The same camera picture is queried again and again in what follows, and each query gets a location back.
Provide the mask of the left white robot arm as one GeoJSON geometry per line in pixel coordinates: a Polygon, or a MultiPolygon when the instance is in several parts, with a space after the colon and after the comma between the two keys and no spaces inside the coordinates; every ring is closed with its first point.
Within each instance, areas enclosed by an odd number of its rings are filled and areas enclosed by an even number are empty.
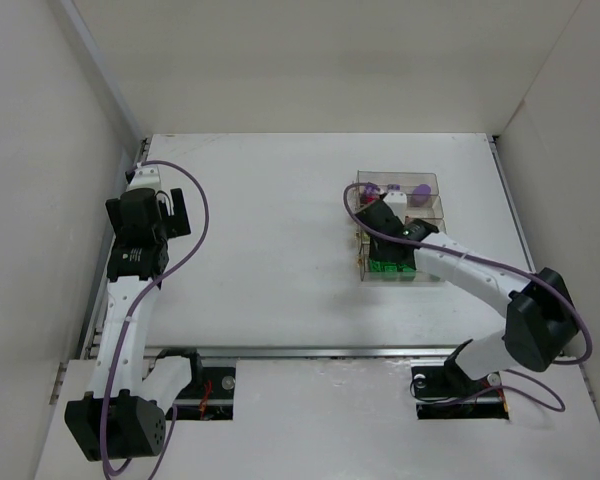
{"type": "Polygon", "coordinates": [[[86,459],[102,463],[160,455],[167,414],[200,370],[194,350],[175,349],[144,372],[149,324],[169,273],[168,243],[191,232],[182,191],[171,190],[163,202],[151,188],[132,189],[105,207],[114,241],[100,347],[84,396],[64,413],[86,459]]]}

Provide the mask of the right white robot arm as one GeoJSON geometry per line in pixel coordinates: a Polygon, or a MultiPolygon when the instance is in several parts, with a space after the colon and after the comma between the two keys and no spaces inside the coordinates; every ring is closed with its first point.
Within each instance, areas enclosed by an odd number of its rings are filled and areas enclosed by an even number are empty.
{"type": "Polygon", "coordinates": [[[447,395],[475,391],[490,374],[519,365],[544,372],[579,333],[560,274],[526,272],[476,256],[423,219],[401,220],[378,198],[354,213],[370,236],[369,257],[445,280],[481,300],[505,321],[502,330],[460,344],[438,374],[447,395]]]}

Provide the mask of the small purple lego brick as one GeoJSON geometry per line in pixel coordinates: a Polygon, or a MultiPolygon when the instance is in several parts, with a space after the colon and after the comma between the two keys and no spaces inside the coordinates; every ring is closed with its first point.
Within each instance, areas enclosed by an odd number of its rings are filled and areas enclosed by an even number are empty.
{"type": "Polygon", "coordinates": [[[378,185],[367,183],[362,190],[361,197],[368,196],[378,198],[381,194],[382,189],[378,185]]]}

